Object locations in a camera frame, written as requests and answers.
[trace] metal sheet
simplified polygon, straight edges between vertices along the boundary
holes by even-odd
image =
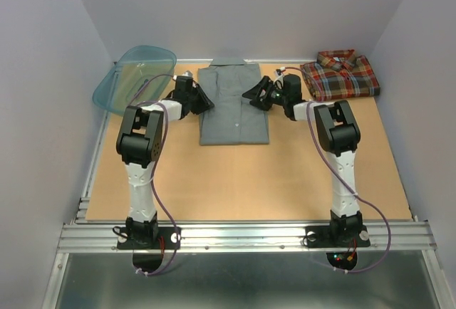
[[[359,253],[358,267],[380,257]],[[70,255],[57,308],[439,308],[421,251],[391,252],[359,275],[324,253],[180,254],[163,276],[135,275],[131,255]]]

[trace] gray shirt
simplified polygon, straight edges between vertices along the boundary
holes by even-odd
[[[214,59],[198,70],[198,83],[215,105],[199,115],[201,145],[269,144],[267,113],[242,97],[260,80],[259,65],[238,58]]]

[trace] table surface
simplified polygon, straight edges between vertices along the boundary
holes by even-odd
[[[261,64],[273,76],[280,65]],[[176,74],[207,64],[178,64]],[[170,83],[164,93],[174,86]],[[302,84],[303,97],[310,95]],[[373,98],[349,100],[361,130],[356,188],[389,219],[410,219],[388,139]],[[130,202],[125,166],[115,151],[122,118],[111,115],[95,171],[87,220],[125,220]],[[283,109],[269,111],[268,145],[200,146],[198,117],[170,123],[155,174],[165,206],[178,220],[329,219],[331,175],[312,142],[307,122],[292,122]],[[360,204],[364,219],[380,219]],[[158,209],[159,219],[166,219]]]

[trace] red plaid shirt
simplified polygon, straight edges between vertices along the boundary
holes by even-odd
[[[368,59],[356,57],[353,49],[321,51],[316,62],[301,66],[312,78],[303,75],[310,94],[318,100],[372,97],[380,94],[380,85]]]

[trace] white wall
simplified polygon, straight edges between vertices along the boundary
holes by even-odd
[[[412,210],[429,219],[456,293],[456,0],[404,0],[370,62]]]
[[[370,53],[401,0],[83,0],[113,59],[151,44],[178,58]]]
[[[110,67],[81,0],[0,0],[0,308],[40,308]]]

